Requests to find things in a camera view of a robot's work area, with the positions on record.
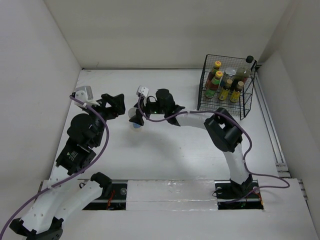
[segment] black wire rack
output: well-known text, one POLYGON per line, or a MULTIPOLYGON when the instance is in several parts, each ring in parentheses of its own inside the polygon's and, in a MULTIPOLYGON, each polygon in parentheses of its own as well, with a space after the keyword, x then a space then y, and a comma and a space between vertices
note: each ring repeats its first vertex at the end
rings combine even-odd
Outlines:
POLYGON ((212 68, 214 67, 215 61, 221 62, 220 71, 224 72, 226 68, 234 68, 238 69, 245 62, 245 58, 237 58, 237 57, 229 57, 229 56, 219 56, 208 54, 205 57, 200 84, 199 84, 199 94, 198 94, 198 103, 197 110, 205 111, 205 110, 217 110, 220 107, 225 108, 232 116, 240 117, 240 119, 244 119, 251 110, 252 97, 254 91, 254 82, 256 76, 256 66, 257 61, 254 60, 251 66, 251 74, 250 77, 245 81, 243 90, 240 94, 239 101, 236 103, 232 103, 229 101, 230 95, 232 91, 229 92, 228 98, 225 101, 220 101, 218 99, 219 93, 221 91, 221 87, 216 91, 213 98, 209 99, 205 97, 205 84, 208 78, 208 75, 212 68))

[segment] white table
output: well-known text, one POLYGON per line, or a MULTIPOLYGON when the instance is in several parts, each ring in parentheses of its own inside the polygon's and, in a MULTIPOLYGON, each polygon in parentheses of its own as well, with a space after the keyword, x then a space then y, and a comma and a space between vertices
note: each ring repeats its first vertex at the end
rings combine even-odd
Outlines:
MULTIPOLYGON (((76 86, 90 85, 95 99, 104 93, 124 94, 127 112, 138 100, 139 85, 149 88, 151 94, 160 88, 169 89, 176 104, 195 109, 200 76, 198 69, 83 70, 76 86)), ((71 104, 57 155, 68 139, 71 119, 79 113, 81 110, 71 104)), ((107 122, 108 147, 81 178, 88 179, 99 171, 112 179, 126 180, 229 179, 224 155, 215 148, 206 131, 167 122, 146 122, 142 130, 136 132, 128 120, 126 114, 107 122)), ((240 125, 253 141, 253 149, 247 156, 248 167, 253 172, 277 175, 275 154, 255 94, 251 112, 240 125)), ((246 150, 248 141, 244 139, 242 145, 246 150)), ((265 177, 258 180, 260 185, 282 184, 265 177)), ((216 206, 213 197, 206 196, 196 203, 194 211, 189 211, 188 206, 177 205, 183 202, 181 196, 153 198, 162 196, 161 191, 166 193, 166 188, 152 186, 152 181, 139 181, 143 187, 138 187, 137 181, 129 181, 126 211, 82 211, 67 224, 63 239, 317 239, 299 184, 295 179, 290 182, 292 187, 288 190, 262 192, 265 210, 218 211, 208 206, 210 201, 216 206), (147 189, 153 191, 142 197, 147 189)), ((201 191, 192 184, 187 189, 194 198, 201 191)), ((197 199, 191 199, 188 204, 193 205, 194 200, 197 199)))

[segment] small bottle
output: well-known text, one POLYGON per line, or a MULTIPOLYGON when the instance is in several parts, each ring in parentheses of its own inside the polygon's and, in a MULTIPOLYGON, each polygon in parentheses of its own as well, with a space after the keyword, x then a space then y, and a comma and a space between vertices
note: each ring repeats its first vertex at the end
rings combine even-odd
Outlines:
POLYGON ((209 72, 208 78, 206 79, 206 82, 205 82, 206 89, 208 88, 209 83, 211 83, 212 79, 216 75, 216 72, 219 71, 220 67, 221 67, 221 62, 215 61, 214 66, 213 66, 211 72, 209 72))
POLYGON ((230 91, 231 84, 232 84, 232 80, 231 79, 227 79, 225 81, 225 85, 221 89, 221 92, 220 92, 220 95, 219 95, 219 100, 224 101, 224 100, 227 99, 229 91, 230 91))
POLYGON ((251 66, 253 60, 253 56, 247 56, 245 63, 236 70, 233 83, 231 85, 231 91, 235 89, 239 81, 243 82, 244 84, 246 83, 247 79, 250 77, 251 74, 251 66))
POLYGON ((230 102, 236 103, 239 101, 239 97, 242 91, 242 88, 244 87, 244 82, 243 81, 238 81, 233 93, 230 96, 230 102))
POLYGON ((222 71, 217 71, 215 73, 214 78, 212 79, 212 81, 209 83, 204 95, 208 98, 208 99, 212 99, 216 93, 216 91, 219 88, 219 83, 221 80, 221 77, 223 76, 223 72, 222 71))
POLYGON ((237 70, 235 70, 233 67, 227 67, 224 71, 223 78, 220 82, 220 87, 223 87, 228 79, 231 79, 231 81, 234 79, 236 75, 237 70))

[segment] white wall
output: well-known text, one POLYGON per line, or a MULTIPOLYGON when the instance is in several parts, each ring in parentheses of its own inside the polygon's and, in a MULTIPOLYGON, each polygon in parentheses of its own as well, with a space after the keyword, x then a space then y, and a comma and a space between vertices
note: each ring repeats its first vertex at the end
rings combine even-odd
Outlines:
POLYGON ((259 77, 293 177, 320 235, 320 0, 301 0, 259 77))
POLYGON ((0 0, 1 228, 49 176, 80 69, 43 0, 0 0))
POLYGON ((85 68, 201 68, 259 59, 290 0, 44 0, 85 68))

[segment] purple cable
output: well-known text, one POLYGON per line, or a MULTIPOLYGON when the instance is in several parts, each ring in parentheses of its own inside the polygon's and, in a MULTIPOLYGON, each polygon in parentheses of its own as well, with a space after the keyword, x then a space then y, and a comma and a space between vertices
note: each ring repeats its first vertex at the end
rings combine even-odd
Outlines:
POLYGON ((144 112, 142 111, 141 109, 141 106, 140 106, 140 102, 141 102, 141 99, 142 99, 142 95, 139 97, 139 100, 138 100, 138 109, 140 111, 140 113, 142 114, 142 116, 147 119, 148 121, 150 122, 153 122, 153 123, 160 123, 160 122, 163 122, 163 121, 166 121, 166 120, 169 120, 171 118, 175 118, 176 116, 178 115, 181 115, 181 114, 206 114, 206 113, 211 113, 211 114, 216 114, 216 115, 219 115, 220 117, 223 117, 225 119, 227 119, 230 123, 234 124, 238 129, 240 129, 240 131, 246 136, 246 138, 248 139, 249 141, 249 148, 245 151, 245 153, 243 154, 243 161, 244 161, 244 167, 245 167, 245 170, 251 174, 251 175, 254 175, 254 176, 260 176, 260 177, 268 177, 268 178, 274 178, 274 179, 278 179, 278 180, 281 180, 283 182, 285 182, 287 184, 287 186, 272 186, 272 185, 266 185, 266 186, 259 186, 259 187, 256 187, 254 188, 253 190, 249 191, 245 196, 243 197, 240 197, 238 199, 235 199, 235 200, 232 200, 232 201, 227 201, 225 203, 228 203, 228 204, 232 204, 232 203, 235 203, 235 202, 238 202, 239 200, 241 199, 244 199, 246 198, 247 196, 249 196, 250 194, 252 194, 253 192, 256 192, 260 189, 266 189, 266 188, 270 188, 270 189, 287 189, 290 187, 290 183, 284 179, 282 179, 281 177, 278 177, 278 176, 274 176, 274 175, 269 175, 269 174, 261 174, 261 173, 254 173, 252 171, 250 171, 248 169, 248 166, 247 166, 247 163, 246 163, 246 156, 247 154, 251 151, 252 149, 252 140, 249 136, 249 134, 239 125, 239 123, 237 123, 235 120, 233 120, 232 118, 224 115, 223 113, 221 112, 218 112, 218 111, 211 111, 211 110, 208 110, 208 111, 180 111, 180 112, 177 112, 171 116, 168 116, 164 119, 161 119, 161 120, 153 120, 153 119, 150 119, 149 117, 147 117, 144 112))
MULTIPOLYGON (((84 105, 85 103, 78 100, 78 99, 75 99, 74 97, 70 96, 70 99, 81 104, 81 105, 84 105)), ((55 184, 53 184, 51 187, 52 188, 55 188, 61 184, 64 184, 65 182, 79 176, 80 174, 82 174, 83 172, 85 172, 88 168, 90 168, 93 164, 95 164, 96 161, 98 161, 98 159, 101 157, 101 155, 104 153, 104 151, 106 150, 106 147, 108 145, 108 141, 109 141, 109 128, 108 128, 108 125, 106 123, 106 121, 102 118, 102 116, 96 111, 94 110, 91 106, 89 105, 86 105, 86 108, 89 109, 91 112, 93 112, 103 123, 104 127, 105 127, 105 131, 106 131, 106 139, 105 139, 105 143, 101 149, 101 151, 99 152, 99 154, 96 156, 96 158, 94 160, 92 160, 92 162, 86 166, 84 169, 80 170, 79 172, 77 172, 76 174, 73 174, 67 178, 65 178, 64 180, 62 181, 59 181, 55 184)), ((49 188, 45 188, 43 189, 42 191, 38 192, 36 195, 34 195, 33 197, 31 197, 28 201, 26 201, 21 207, 19 207, 19 209, 17 211, 15 211, 15 213, 8 219, 8 221, 5 223, 5 225, 3 226, 2 230, 1 230, 1 233, 0 233, 0 240, 2 240, 4 234, 5 234, 5 231, 6 229, 8 228, 9 224, 11 223, 11 221, 16 217, 16 215, 18 215, 18 213, 21 212, 22 209, 24 209, 29 203, 31 203, 33 200, 35 200, 36 198, 38 198, 40 195, 46 193, 47 191, 49 191, 49 188)))

